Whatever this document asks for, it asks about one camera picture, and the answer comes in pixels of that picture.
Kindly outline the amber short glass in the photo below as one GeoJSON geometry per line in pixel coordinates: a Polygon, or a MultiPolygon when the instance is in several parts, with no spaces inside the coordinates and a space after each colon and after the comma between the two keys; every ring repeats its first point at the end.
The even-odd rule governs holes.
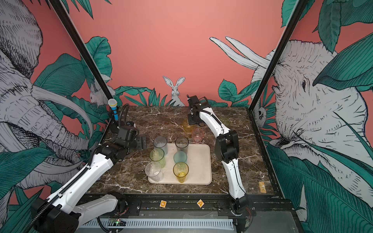
{"type": "Polygon", "coordinates": [[[188,122],[183,122],[182,127],[184,132],[187,134],[191,134],[194,129],[194,125],[190,125],[188,122]]]}

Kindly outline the pink short glass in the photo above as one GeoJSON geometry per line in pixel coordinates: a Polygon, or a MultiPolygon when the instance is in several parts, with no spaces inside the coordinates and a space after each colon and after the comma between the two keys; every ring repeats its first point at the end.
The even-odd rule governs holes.
{"type": "Polygon", "coordinates": [[[201,143],[205,136],[205,131],[201,128],[194,128],[191,134],[194,143],[201,143]]]}

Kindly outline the grey-blue translucent glass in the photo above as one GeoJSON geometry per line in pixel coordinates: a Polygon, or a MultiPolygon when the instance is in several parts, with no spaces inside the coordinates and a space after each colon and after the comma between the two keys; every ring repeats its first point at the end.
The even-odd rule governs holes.
{"type": "Polygon", "coordinates": [[[153,145],[155,148],[162,149],[165,155],[168,153],[168,141],[165,137],[157,136],[153,140],[153,145]]]}

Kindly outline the light green translucent glass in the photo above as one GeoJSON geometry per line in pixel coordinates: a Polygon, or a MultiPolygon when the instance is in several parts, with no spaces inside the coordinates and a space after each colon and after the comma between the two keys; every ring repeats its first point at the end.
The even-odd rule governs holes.
{"type": "Polygon", "coordinates": [[[150,159],[153,162],[158,162],[162,168],[165,167],[166,165],[166,160],[165,160],[165,153],[162,149],[160,148],[154,148],[150,152],[150,159]]]}

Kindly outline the dark smoky tall glass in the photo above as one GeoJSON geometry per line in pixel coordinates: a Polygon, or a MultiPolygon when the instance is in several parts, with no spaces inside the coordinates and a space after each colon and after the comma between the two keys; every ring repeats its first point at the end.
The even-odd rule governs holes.
{"type": "Polygon", "coordinates": [[[188,152],[189,140],[185,136],[180,136],[175,140],[175,145],[177,151],[182,151],[184,153],[188,152]]]}

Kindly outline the clear tall glass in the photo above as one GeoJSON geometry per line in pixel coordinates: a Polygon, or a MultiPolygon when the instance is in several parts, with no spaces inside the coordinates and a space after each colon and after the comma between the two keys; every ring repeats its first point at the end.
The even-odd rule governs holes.
{"type": "Polygon", "coordinates": [[[145,173],[154,182],[160,182],[163,179],[162,167],[159,162],[150,162],[145,168],[145,173]]]}

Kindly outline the beige rectangular tray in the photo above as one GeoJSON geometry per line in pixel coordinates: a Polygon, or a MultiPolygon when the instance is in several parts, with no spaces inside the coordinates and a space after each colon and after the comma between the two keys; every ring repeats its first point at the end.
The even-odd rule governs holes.
{"type": "MultiPolygon", "coordinates": [[[[158,184],[180,184],[173,173],[175,165],[173,156],[177,152],[174,143],[168,144],[165,157],[166,165],[162,168],[163,179],[158,184]]],[[[183,184],[208,185],[212,181],[210,147],[206,144],[190,144],[187,152],[188,175],[183,184]]]]}

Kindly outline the teal frosted glass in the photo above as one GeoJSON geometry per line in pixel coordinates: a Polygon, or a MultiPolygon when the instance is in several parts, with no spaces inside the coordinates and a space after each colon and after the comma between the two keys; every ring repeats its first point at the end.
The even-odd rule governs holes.
{"type": "Polygon", "coordinates": [[[187,154],[183,151],[177,151],[173,156],[173,160],[175,163],[180,163],[180,162],[186,163],[187,154]]]}

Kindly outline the yellow tall glass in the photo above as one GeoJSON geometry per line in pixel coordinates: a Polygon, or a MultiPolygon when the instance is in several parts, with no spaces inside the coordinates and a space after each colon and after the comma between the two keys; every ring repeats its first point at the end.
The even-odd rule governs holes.
{"type": "Polygon", "coordinates": [[[173,167],[173,173],[180,183],[184,183],[189,173],[189,166],[185,162],[178,162],[173,167]]]}

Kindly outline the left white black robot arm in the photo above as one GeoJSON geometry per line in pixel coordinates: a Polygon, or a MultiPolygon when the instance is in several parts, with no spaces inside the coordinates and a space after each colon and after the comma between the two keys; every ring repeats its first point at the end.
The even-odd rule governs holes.
{"type": "Polygon", "coordinates": [[[39,233],[74,233],[83,224],[116,209],[120,194],[113,193],[78,205],[79,200],[93,184],[117,162],[123,161],[132,150],[144,150],[146,136],[113,141],[97,146],[89,162],[65,185],[48,196],[38,198],[31,206],[32,220],[24,232],[34,229],[39,233]]]}

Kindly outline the orange diamond tag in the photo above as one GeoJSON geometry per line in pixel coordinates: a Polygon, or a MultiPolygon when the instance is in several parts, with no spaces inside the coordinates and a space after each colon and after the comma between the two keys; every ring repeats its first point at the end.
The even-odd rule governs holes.
{"type": "Polygon", "coordinates": [[[203,206],[204,206],[204,202],[202,201],[202,199],[199,199],[199,201],[197,202],[197,204],[198,204],[198,206],[200,207],[200,208],[202,208],[203,206]]]}

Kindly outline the small tan block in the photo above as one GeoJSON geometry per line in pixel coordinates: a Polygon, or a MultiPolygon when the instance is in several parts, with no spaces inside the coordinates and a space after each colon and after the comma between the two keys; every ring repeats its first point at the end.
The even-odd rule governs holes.
{"type": "Polygon", "coordinates": [[[260,193],[267,193],[266,185],[265,185],[264,182],[259,181],[258,185],[259,185],[259,191],[260,191],[260,193]]]}

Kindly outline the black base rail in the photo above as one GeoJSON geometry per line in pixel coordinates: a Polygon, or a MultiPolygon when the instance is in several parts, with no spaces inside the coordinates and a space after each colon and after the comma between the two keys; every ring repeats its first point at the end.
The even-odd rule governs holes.
{"type": "Polygon", "coordinates": [[[149,211],[181,211],[181,212],[217,212],[218,216],[241,218],[256,216],[259,212],[293,211],[291,201],[274,195],[250,194],[250,212],[234,215],[230,209],[231,198],[227,194],[124,194],[127,211],[122,217],[139,216],[141,212],[149,211]],[[197,204],[199,199],[205,203],[202,208],[197,204]],[[166,207],[161,208],[160,202],[166,201],[166,207]]]}

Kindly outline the right black frame post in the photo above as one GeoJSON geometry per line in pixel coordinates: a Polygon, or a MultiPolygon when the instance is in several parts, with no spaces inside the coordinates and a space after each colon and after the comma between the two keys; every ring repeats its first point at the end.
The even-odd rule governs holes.
{"type": "Polygon", "coordinates": [[[270,61],[270,64],[269,66],[267,67],[266,69],[266,72],[264,74],[264,77],[258,87],[258,90],[254,96],[254,99],[252,100],[252,103],[249,107],[249,112],[252,113],[254,111],[254,108],[257,104],[257,102],[259,101],[259,98],[260,98],[260,95],[261,93],[264,91],[265,89],[265,86],[268,82],[268,80],[271,78],[272,74],[273,74],[273,71],[286,47],[286,44],[287,42],[289,41],[299,19],[300,19],[300,16],[302,15],[306,5],[307,5],[308,1],[306,0],[300,0],[300,1],[297,1],[297,4],[292,12],[292,15],[288,21],[288,24],[286,25],[286,28],[284,30],[284,33],[279,41],[279,44],[275,50],[275,53],[270,61]]]}

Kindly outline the black frame post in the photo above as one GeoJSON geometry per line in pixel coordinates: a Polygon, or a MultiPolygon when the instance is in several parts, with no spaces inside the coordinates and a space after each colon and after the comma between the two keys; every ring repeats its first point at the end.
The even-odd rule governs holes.
{"type": "Polygon", "coordinates": [[[98,82],[99,86],[101,87],[103,93],[105,94],[107,99],[112,99],[113,95],[109,91],[106,83],[104,82],[101,73],[94,62],[91,54],[89,53],[85,43],[83,42],[81,36],[79,35],[75,25],[73,24],[70,16],[65,9],[65,6],[62,4],[61,1],[51,0],[49,1],[52,8],[56,12],[57,16],[59,17],[60,21],[64,25],[66,31],[68,32],[70,38],[74,42],[76,48],[78,49],[80,55],[82,56],[83,60],[88,66],[88,69],[93,74],[95,80],[98,82]]]}
{"type": "Polygon", "coordinates": [[[249,112],[252,113],[254,111],[254,108],[257,104],[257,102],[259,101],[259,98],[260,98],[260,95],[261,93],[264,91],[265,89],[265,86],[268,82],[268,80],[271,78],[272,74],[273,74],[273,71],[286,47],[286,44],[287,42],[289,41],[299,19],[300,19],[300,16],[302,15],[306,5],[307,5],[308,1],[306,0],[300,0],[300,1],[297,1],[297,4],[292,12],[292,15],[288,21],[288,24],[286,25],[286,28],[284,30],[284,33],[279,41],[279,44],[275,50],[275,53],[270,61],[270,64],[269,66],[267,67],[266,69],[266,72],[264,74],[264,77],[258,87],[258,90],[254,96],[254,99],[252,100],[252,103],[249,107],[249,112]]]}

